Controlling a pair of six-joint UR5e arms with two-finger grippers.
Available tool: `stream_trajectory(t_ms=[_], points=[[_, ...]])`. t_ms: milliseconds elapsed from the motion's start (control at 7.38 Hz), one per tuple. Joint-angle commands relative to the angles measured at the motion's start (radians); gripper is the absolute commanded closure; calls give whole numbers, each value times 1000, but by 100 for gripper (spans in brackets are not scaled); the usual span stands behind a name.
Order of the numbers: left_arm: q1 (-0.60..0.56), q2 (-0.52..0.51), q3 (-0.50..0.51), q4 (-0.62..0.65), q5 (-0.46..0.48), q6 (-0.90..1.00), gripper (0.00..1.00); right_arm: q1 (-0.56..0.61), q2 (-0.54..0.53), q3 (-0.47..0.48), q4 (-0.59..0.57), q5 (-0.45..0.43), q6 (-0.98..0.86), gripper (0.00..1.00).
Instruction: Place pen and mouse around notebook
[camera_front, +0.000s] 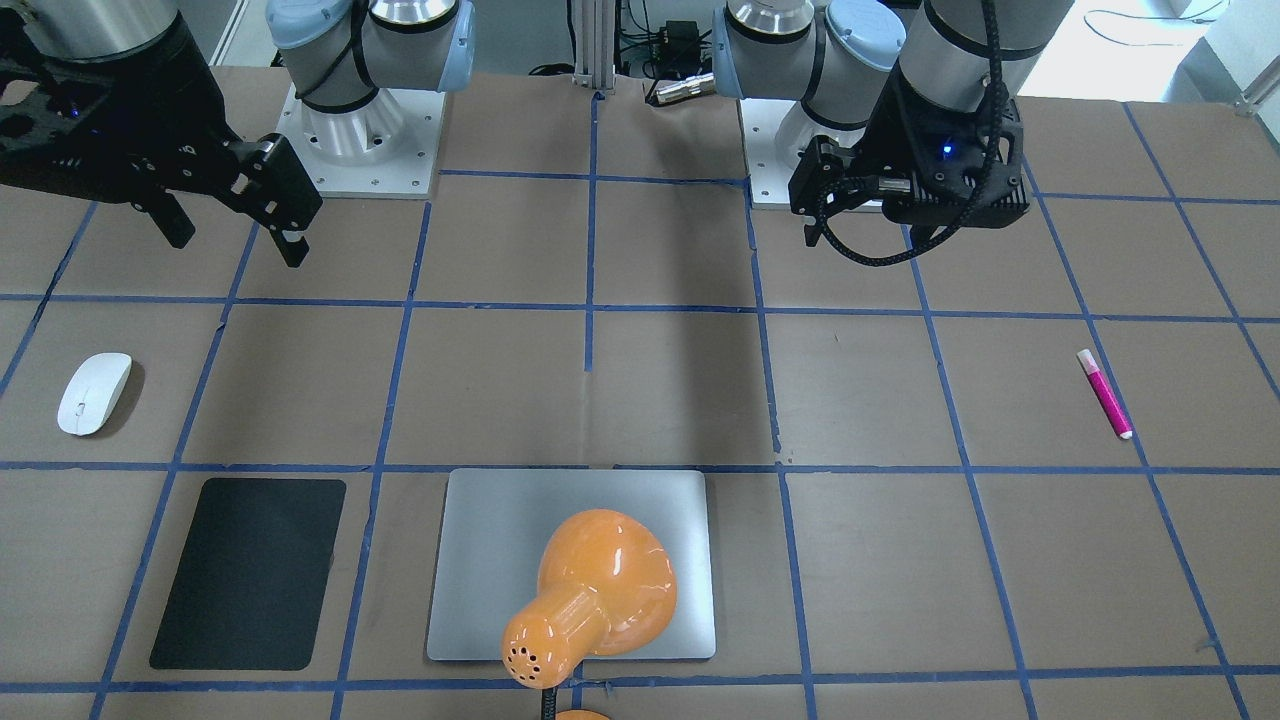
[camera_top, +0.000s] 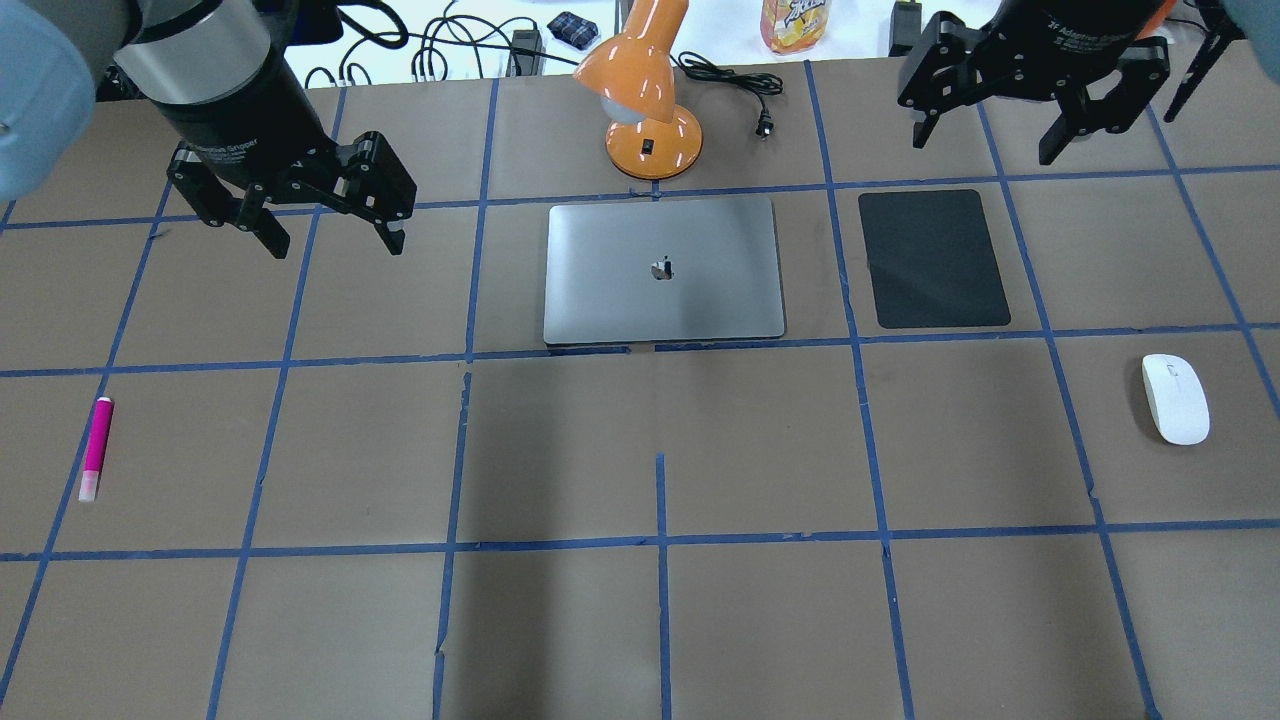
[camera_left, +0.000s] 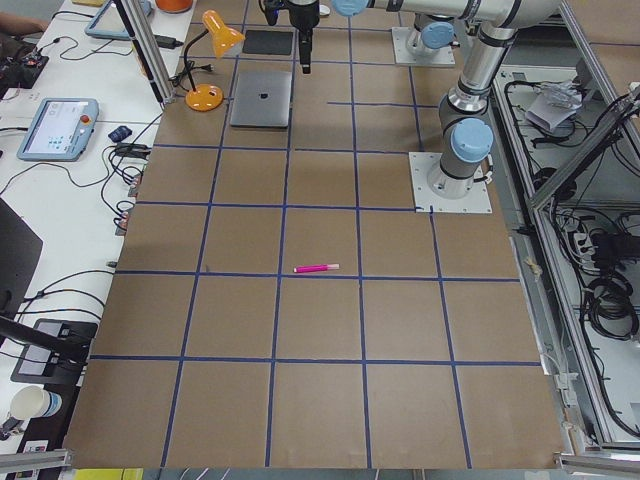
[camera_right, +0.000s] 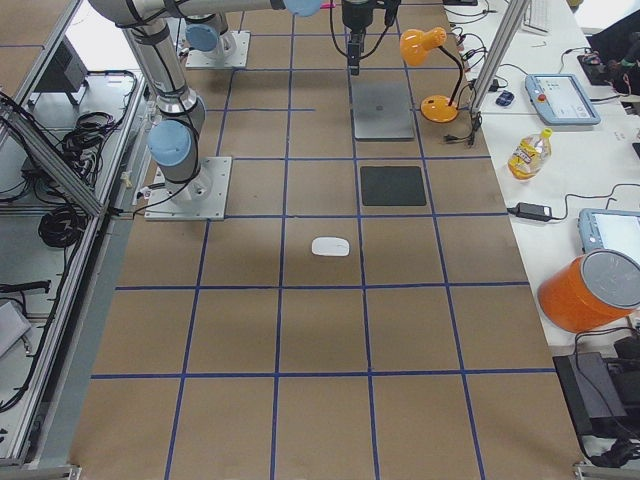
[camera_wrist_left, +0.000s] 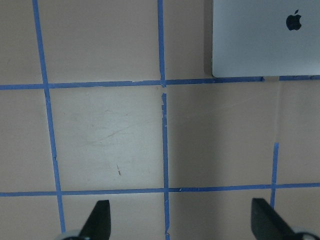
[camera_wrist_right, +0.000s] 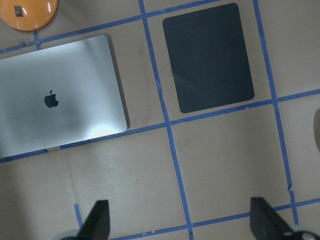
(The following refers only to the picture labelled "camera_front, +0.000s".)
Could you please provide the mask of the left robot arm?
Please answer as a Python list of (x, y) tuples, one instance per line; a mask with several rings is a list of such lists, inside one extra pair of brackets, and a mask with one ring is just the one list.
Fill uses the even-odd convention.
[(794, 101), (791, 211), (818, 223), (878, 201), (914, 240), (957, 223), (1002, 229), (1029, 208), (1014, 101), (1068, 1), (727, 1), (712, 31), (718, 94)]

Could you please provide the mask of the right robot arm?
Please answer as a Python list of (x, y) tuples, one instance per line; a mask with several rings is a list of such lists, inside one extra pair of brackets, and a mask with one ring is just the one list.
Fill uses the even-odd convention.
[(173, 1), (5, 1), (3, 183), (148, 215), (170, 246), (195, 225), (177, 192), (216, 199), (266, 229), (284, 263), (308, 252), (323, 200), (298, 146), (358, 163), (404, 123), (392, 92), (466, 87), (468, 1), (270, 1), (266, 22), (302, 106), (301, 140), (242, 138)]

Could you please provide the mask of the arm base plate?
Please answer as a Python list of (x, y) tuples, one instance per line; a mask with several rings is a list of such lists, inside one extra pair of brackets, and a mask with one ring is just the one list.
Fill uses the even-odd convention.
[(822, 126), (792, 100), (741, 99), (739, 111), (751, 206), (756, 210), (790, 209), (788, 182), (813, 137), (824, 135), (850, 147), (865, 133), (863, 128), (846, 131)]
[(448, 94), (381, 88), (344, 114), (307, 108), (289, 87), (276, 132), (324, 199), (428, 200)]

